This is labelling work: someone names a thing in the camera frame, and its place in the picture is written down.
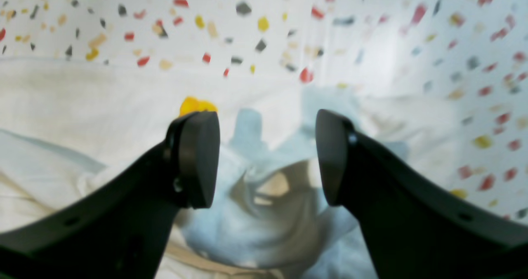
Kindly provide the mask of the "image-right right gripper dark left finger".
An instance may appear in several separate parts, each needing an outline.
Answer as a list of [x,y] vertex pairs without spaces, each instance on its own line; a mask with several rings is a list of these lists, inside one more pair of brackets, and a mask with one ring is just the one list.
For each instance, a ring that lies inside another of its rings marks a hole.
[[213,203],[219,143],[216,112],[175,119],[94,193],[1,234],[2,279],[153,279],[179,210]]

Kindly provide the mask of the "image-right right gripper white right finger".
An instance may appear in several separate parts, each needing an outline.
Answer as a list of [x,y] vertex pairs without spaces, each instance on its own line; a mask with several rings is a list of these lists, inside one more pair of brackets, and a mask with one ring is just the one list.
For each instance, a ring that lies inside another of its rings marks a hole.
[[357,219],[380,279],[526,279],[526,226],[428,181],[336,112],[317,112],[316,149],[325,198]]

